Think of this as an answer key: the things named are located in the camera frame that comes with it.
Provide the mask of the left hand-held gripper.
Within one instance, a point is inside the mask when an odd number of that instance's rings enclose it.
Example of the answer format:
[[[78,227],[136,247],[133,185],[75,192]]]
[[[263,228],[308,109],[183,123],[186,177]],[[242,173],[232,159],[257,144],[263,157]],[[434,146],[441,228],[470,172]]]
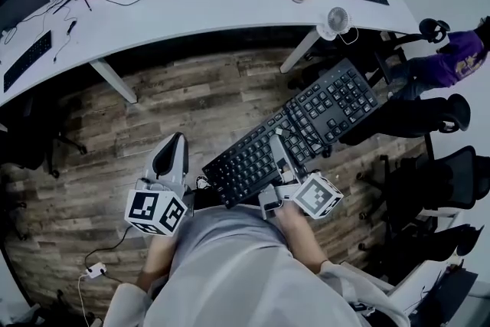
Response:
[[[128,193],[125,221],[144,234],[173,237],[194,216],[187,174],[188,141],[175,132],[152,150],[142,177]]]

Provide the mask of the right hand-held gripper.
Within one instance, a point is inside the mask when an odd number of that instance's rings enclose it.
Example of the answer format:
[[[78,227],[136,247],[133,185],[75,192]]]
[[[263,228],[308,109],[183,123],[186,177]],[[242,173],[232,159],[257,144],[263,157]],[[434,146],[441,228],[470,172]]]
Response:
[[[306,173],[298,167],[280,135],[272,135],[269,145],[283,182],[281,185],[267,185],[259,193],[263,219],[274,217],[276,210],[287,201],[294,202],[303,213],[313,219],[318,220],[328,215],[342,200],[343,194],[320,172]]]

